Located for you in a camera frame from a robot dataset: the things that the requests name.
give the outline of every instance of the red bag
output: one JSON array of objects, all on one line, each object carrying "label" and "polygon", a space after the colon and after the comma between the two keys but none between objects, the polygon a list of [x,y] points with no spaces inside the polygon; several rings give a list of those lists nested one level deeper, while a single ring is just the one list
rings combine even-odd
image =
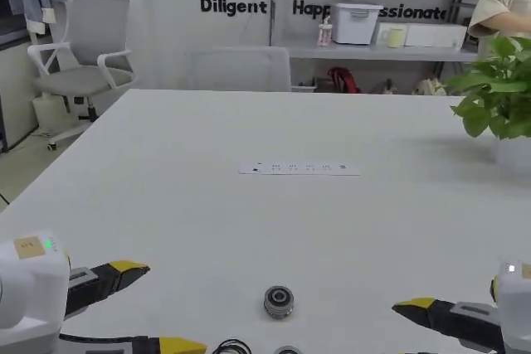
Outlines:
[{"label": "red bag", "polygon": [[332,79],[338,93],[348,93],[353,95],[362,92],[356,85],[354,77],[346,68],[330,68],[329,77]]}]

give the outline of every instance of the metal ring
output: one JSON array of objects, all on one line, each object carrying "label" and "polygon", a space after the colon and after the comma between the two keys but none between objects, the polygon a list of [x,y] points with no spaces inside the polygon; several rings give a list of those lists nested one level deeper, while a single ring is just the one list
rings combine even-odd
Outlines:
[{"label": "metal ring", "polygon": [[282,346],[275,351],[275,354],[302,354],[302,352],[294,346]]},{"label": "metal ring", "polygon": [[274,319],[286,318],[293,311],[295,298],[285,286],[273,286],[265,291],[264,309]]}]

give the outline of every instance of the potted plant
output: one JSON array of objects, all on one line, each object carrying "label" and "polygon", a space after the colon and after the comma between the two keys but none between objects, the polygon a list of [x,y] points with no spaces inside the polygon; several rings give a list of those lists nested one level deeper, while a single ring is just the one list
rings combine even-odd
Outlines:
[{"label": "potted plant", "polygon": [[453,94],[465,96],[451,108],[471,137],[490,129],[499,139],[501,166],[531,174],[531,39],[496,37],[491,47],[490,58],[447,82]]}]

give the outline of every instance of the gray office chair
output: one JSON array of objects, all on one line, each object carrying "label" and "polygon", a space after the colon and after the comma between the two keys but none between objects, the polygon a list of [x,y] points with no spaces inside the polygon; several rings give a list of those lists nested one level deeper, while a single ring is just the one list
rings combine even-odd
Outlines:
[{"label": "gray office chair", "polygon": [[[48,149],[54,150],[57,142],[82,134],[96,121],[94,96],[129,88],[136,81],[127,59],[130,50],[125,46],[128,12],[129,0],[73,0],[63,41],[28,48],[41,73],[34,86],[42,93],[74,97],[76,104],[86,99],[88,108],[90,122],[50,138]],[[57,52],[64,49],[71,51],[80,66],[50,74]],[[41,58],[43,51],[53,51],[46,64]]]},{"label": "gray office chair", "polygon": [[192,90],[291,91],[290,54],[284,47],[212,47],[188,53]]}]

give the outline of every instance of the white box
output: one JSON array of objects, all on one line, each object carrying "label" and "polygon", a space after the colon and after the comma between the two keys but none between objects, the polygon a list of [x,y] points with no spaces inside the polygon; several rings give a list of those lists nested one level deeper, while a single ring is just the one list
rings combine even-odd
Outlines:
[{"label": "white box", "polygon": [[435,47],[445,47],[460,50],[466,36],[466,27],[462,25],[440,25],[437,29]]},{"label": "white box", "polygon": [[404,29],[406,31],[407,37],[407,29],[409,28],[408,24],[399,24],[396,22],[379,22],[373,42],[377,45],[386,46],[387,33],[393,28]]},{"label": "white box", "polygon": [[332,6],[332,40],[342,45],[370,45],[382,5],[339,2]]},{"label": "white box", "polygon": [[436,24],[407,24],[407,38],[405,46],[433,47],[437,36]]}]

